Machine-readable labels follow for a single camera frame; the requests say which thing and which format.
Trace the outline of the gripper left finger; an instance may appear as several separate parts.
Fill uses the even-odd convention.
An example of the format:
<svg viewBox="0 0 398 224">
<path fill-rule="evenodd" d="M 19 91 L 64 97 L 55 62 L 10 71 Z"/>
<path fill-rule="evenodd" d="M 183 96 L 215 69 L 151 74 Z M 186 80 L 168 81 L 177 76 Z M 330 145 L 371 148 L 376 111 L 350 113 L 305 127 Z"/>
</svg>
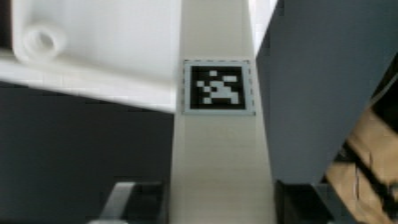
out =
<svg viewBox="0 0 398 224">
<path fill-rule="evenodd" d="M 117 182 L 99 216 L 87 224 L 168 224 L 165 184 Z"/>
</svg>

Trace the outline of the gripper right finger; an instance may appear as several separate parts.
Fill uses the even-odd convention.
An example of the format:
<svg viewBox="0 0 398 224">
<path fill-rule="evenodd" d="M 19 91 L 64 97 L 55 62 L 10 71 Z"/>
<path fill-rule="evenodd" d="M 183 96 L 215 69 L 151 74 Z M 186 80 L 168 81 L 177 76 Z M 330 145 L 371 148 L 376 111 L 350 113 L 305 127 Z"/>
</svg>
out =
<svg viewBox="0 0 398 224">
<path fill-rule="evenodd" d="M 328 184 L 275 182 L 277 224 L 355 224 Z"/>
</svg>

